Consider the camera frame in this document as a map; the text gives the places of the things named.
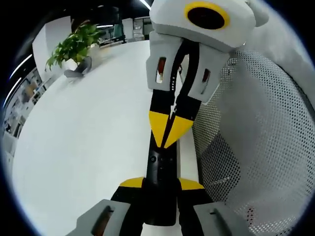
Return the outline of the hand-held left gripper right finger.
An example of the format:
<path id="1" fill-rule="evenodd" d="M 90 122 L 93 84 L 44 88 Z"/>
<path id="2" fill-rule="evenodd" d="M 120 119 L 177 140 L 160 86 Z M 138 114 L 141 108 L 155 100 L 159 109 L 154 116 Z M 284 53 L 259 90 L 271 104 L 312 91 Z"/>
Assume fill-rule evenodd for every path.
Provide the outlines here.
<path id="1" fill-rule="evenodd" d="M 250 236 L 245 219 L 223 202 L 213 202 L 203 185 L 179 178 L 179 224 L 184 236 Z"/>

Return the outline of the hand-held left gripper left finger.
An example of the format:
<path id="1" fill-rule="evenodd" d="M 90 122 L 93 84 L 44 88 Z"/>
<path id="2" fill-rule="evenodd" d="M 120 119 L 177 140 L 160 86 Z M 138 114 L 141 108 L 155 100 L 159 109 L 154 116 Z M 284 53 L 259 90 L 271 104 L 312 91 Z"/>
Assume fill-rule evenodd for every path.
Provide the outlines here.
<path id="1" fill-rule="evenodd" d="M 69 236 L 139 236 L 144 223 L 144 177 L 122 182 L 111 199 L 101 200 L 76 221 Z"/>

